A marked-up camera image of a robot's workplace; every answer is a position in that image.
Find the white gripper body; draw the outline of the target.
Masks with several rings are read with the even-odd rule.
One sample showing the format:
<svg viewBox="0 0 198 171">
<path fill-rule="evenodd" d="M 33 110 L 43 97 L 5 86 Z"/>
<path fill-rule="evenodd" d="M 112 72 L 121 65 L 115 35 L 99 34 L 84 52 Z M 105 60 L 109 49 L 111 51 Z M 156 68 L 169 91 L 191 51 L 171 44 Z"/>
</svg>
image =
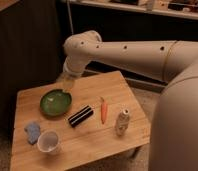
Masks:
<svg viewBox="0 0 198 171">
<path fill-rule="evenodd" d="M 73 88 L 76 78 L 77 76 L 74 73 L 62 72 L 57 78 L 57 82 L 62 84 L 64 92 L 69 92 Z"/>
</svg>

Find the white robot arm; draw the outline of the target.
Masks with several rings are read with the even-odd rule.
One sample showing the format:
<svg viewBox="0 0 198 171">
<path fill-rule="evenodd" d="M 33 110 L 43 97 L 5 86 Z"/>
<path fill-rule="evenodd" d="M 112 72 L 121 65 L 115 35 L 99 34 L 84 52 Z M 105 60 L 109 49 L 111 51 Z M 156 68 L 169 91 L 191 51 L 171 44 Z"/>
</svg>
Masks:
<svg viewBox="0 0 198 171">
<path fill-rule="evenodd" d="M 104 41 L 94 30 L 63 43 L 63 74 L 77 79 L 91 62 L 138 74 L 161 91 L 150 131 L 149 171 L 198 171 L 198 41 Z"/>
</svg>

